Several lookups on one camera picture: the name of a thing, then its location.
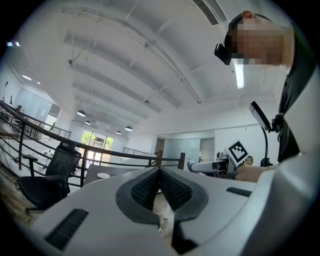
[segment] black slot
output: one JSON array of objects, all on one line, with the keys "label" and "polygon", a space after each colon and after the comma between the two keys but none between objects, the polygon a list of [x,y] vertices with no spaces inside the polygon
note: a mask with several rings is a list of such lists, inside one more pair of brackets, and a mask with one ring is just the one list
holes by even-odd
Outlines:
[{"label": "black slot", "polygon": [[226,191],[234,193],[234,194],[237,194],[237,195],[240,195],[240,196],[244,196],[244,197],[247,197],[247,198],[251,195],[251,191],[244,190],[244,189],[241,189],[241,188],[236,188],[236,187],[233,187],[233,186],[228,187],[226,189]]},{"label": "black slot", "polygon": [[59,250],[63,250],[89,212],[83,209],[73,209],[67,217],[46,237],[46,241]]}]

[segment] mesh chair back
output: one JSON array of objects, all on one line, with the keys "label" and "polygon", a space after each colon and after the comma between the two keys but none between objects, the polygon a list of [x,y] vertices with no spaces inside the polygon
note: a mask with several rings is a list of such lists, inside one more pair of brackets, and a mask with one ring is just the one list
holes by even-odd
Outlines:
[{"label": "mesh chair back", "polygon": [[76,143],[74,141],[62,141],[59,146],[56,147],[51,162],[45,172],[46,176],[63,176],[63,182],[60,183],[62,197],[66,197],[70,192],[68,179],[81,158],[81,153],[75,151],[75,147]]}]

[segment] air vent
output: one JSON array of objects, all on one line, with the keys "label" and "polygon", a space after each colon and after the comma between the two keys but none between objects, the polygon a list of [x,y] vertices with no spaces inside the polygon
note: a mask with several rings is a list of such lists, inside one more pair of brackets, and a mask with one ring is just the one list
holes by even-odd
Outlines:
[{"label": "air vent", "polygon": [[193,0],[194,3],[201,9],[207,19],[210,21],[211,25],[219,24],[217,18],[213,14],[213,12],[209,9],[209,7],[202,0]]}]

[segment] wooden floor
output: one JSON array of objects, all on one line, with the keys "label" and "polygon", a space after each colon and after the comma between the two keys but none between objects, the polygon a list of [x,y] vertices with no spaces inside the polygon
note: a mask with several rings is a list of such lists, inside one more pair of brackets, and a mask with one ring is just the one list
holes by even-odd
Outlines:
[{"label": "wooden floor", "polygon": [[[0,163],[0,196],[12,218],[26,227],[42,214],[41,211],[32,211],[29,215],[25,213],[25,208],[33,206],[25,196],[15,187],[16,177]],[[160,217],[160,226],[163,230],[163,238],[171,244],[174,227],[174,214],[171,212],[167,220],[164,219],[167,201],[162,193],[158,194],[154,200],[153,212]]]}]

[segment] hand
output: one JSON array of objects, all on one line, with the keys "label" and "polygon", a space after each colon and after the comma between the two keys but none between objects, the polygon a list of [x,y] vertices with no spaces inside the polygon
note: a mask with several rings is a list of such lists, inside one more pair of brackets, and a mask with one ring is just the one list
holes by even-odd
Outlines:
[{"label": "hand", "polygon": [[276,168],[276,165],[260,167],[254,165],[241,165],[236,173],[235,180],[243,182],[258,182],[260,175]]}]

